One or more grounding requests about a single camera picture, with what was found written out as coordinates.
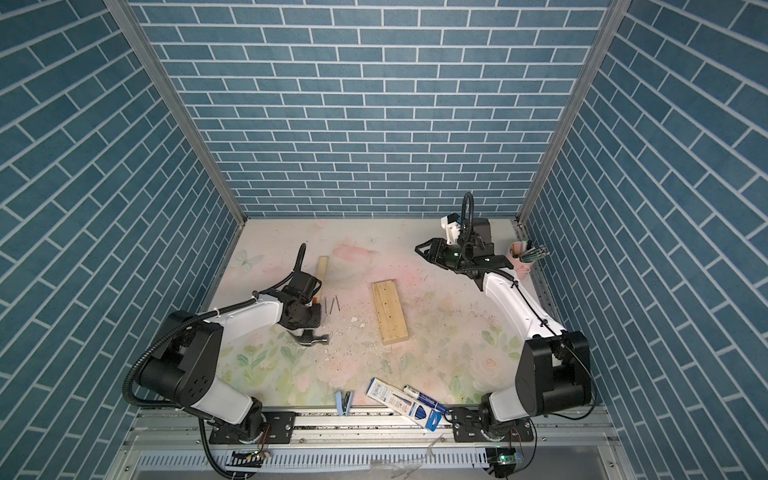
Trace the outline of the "wooden block with nails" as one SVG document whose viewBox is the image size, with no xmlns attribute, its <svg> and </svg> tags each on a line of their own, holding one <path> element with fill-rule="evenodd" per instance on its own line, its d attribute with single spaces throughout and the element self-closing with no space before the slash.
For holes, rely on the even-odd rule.
<svg viewBox="0 0 768 480">
<path fill-rule="evenodd" d="M 382 343 L 388 346 L 408 340 L 409 332 L 395 281 L 379 281 L 371 287 Z"/>
</svg>

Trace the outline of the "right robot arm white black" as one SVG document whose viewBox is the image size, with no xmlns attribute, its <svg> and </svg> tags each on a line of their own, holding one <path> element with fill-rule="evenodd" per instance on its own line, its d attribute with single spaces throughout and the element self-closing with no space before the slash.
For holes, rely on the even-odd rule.
<svg viewBox="0 0 768 480">
<path fill-rule="evenodd" d="M 523 341 L 514 385 L 483 397 L 479 405 L 486 432 L 514 421 L 554 415 L 576 421 L 565 410 L 597 405 L 590 369 L 590 346 L 580 331 L 558 323 L 521 284 L 511 261 L 495 253 L 490 223 L 474 216 L 474 197 L 468 192 L 461 212 L 441 219 L 443 238 L 432 238 L 415 252 L 432 265 L 475 282 L 500 310 Z"/>
</svg>

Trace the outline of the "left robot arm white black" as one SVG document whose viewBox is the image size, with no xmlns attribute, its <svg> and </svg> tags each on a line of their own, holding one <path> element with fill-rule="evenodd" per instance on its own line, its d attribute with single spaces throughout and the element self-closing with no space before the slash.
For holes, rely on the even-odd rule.
<svg viewBox="0 0 768 480">
<path fill-rule="evenodd" d="M 287 330 L 301 346 L 329 342 L 327 335 L 315 333 L 322 308 L 314 297 L 322 281 L 302 270 L 305 254 L 302 244 L 290 273 L 245 301 L 199 314 L 179 310 L 166 317 L 130 367 L 123 398 L 141 408 L 183 410 L 234 430 L 243 442 L 255 439 L 264 422 L 262 404 L 220 378 L 221 350 L 274 325 Z"/>
</svg>

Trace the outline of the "steel claw hammer wooden handle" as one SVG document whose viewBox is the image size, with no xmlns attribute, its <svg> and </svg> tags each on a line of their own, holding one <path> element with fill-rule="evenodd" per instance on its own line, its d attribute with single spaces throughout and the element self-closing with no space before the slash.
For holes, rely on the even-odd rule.
<svg viewBox="0 0 768 480">
<path fill-rule="evenodd" d="M 320 256 L 315 274 L 318 283 L 316 285 L 316 289 L 313 292 L 312 305 L 318 307 L 317 312 L 319 314 L 319 319 L 322 319 L 323 314 L 323 300 L 321 299 L 321 293 L 323 281 L 327 272 L 328 262 L 328 256 Z M 315 330 L 316 328 L 304 328 L 302 332 L 298 335 L 295 335 L 294 338 L 296 342 L 303 347 L 311 347 L 316 344 L 327 345 L 330 343 L 330 334 L 317 335 Z"/>
</svg>

